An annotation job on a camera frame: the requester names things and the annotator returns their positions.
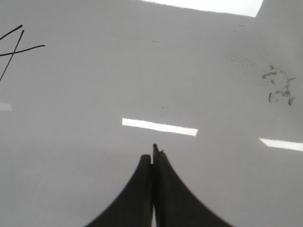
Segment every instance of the black curved object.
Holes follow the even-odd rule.
[[[163,151],[153,145],[157,227],[232,227],[204,206],[183,184]]]
[[[113,203],[86,227],[150,227],[152,224],[152,165],[142,155],[132,178]]]

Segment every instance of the scratch mark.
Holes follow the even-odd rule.
[[[150,40],[150,39],[137,37],[137,36],[132,36],[132,38],[140,39],[140,40],[143,40],[145,42],[153,42],[153,43],[157,43],[157,44],[161,44],[161,45],[166,45],[166,46],[175,46],[175,47],[179,47],[179,48],[186,48],[186,49],[192,49],[192,50],[203,50],[203,49],[197,48],[197,47],[182,46],[182,45],[176,45],[176,44],[168,44],[168,43],[160,42],[160,41],[157,41],[157,40]]]

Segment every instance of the white tabletop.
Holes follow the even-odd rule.
[[[265,0],[256,17],[137,0],[2,0],[0,36],[23,27],[0,53],[22,29],[17,51],[45,47],[15,54],[0,81],[0,226],[84,226],[157,143],[235,227],[301,227],[302,144],[260,139],[303,142],[302,10],[300,0]]]

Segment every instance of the black marker scribble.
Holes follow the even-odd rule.
[[[6,33],[4,36],[2,36],[2,37],[0,38],[0,40],[3,39],[4,37],[8,36],[9,34],[11,34],[11,33],[15,32],[15,31],[17,31],[17,30],[20,29],[22,26],[23,26],[23,25],[20,25],[20,26],[16,27],[15,29],[11,30],[10,32]],[[1,77],[0,77],[0,81],[2,80],[2,78],[3,78],[3,76],[4,76],[5,72],[6,72],[6,69],[8,68],[8,66],[9,66],[9,64],[10,64],[10,61],[11,61],[11,59],[13,58],[14,54],[16,54],[16,53],[21,53],[21,52],[25,52],[25,51],[29,51],[29,50],[32,50],[32,49],[35,49],[35,48],[38,48],[38,47],[43,47],[43,46],[45,46],[45,45],[39,45],[39,46],[34,46],[34,47],[31,47],[31,48],[24,49],[24,50],[21,50],[21,51],[16,51],[16,49],[17,49],[17,47],[18,47],[18,45],[19,45],[19,43],[20,43],[20,40],[21,40],[21,38],[22,38],[23,33],[24,33],[24,30],[22,30],[21,35],[20,35],[20,37],[19,37],[19,39],[18,39],[17,45],[16,45],[16,47],[15,47],[15,49],[14,49],[13,52],[0,54],[0,56],[11,55],[11,57],[10,57],[10,59],[9,59],[9,61],[8,61],[8,64],[6,65],[6,67],[5,67],[5,69],[4,69],[4,72],[2,73],[2,75],[1,75]]]
[[[6,65],[6,67],[5,67],[5,70],[4,70],[4,71],[3,71],[3,73],[2,73],[2,76],[1,76],[1,78],[0,78],[0,81],[2,80],[2,78],[3,78],[3,76],[4,76],[5,71],[6,71],[6,69],[7,69],[7,68],[8,68],[8,66],[9,66],[9,63],[10,63],[11,59],[12,59],[12,58],[13,58],[13,56],[14,56],[14,53],[15,53],[15,51],[16,51],[16,49],[17,49],[18,45],[19,45],[19,42],[20,42],[20,40],[21,40],[21,38],[22,38],[22,36],[23,36],[23,33],[24,33],[24,30],[22,30],[22,32],[21,32],[21,35],[20,35],[19,40],[18,40],[18,42],[17,42],[17,45],[16,45],[16,47],[15,47],[15,49],[14,49],[13,54],[11,55],[11,57],[10,57],[10,59],[9,59],[9,61],[8,61],[8,64],[7,64],[7,65]]]
[[[27,49],[24,49],[24,50],[21,50],[21,51],[16,51],[16,52],[11,52],[11,53],[2,53],[2,54],[0,54],[0,57],[11,55],[13,53],[16,54],[16,53],[22,53],[22,52],[25,52],[25,51],[30,51],[32,49],[35,49],[35,48],[38,48],[38,47],[42,47],[42,46],[45,46],[45,45],[38,45],[38,46],[34,46],[34,47],[31,47],[31,48],[27,48]]]
[[[19,28],[21,28],[22,26],[23,26],[23,25],[20,25],[20,26],[16,27],[15,29],[11,30],[10,32],[6,33],[4,36],[2,36],[2,37],[0,38],[0,40],[3,39],[4,37],[8,36],[9,34],[13,33],[14,31],[17,31],[17,30],[18,30]]]

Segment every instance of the black object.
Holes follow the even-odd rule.
[[[183,184],[163,151],[153,145],[153,164],[142,155],[132,178],[114,202],[86,227],[232,227]]]
[[[151,224],[151,156],[142,155],[132,178],[119,196],[86,227],[150,227]]]
[[[156,144],[153,145],[153,162],[157,227],[232,227],[189,191]]]

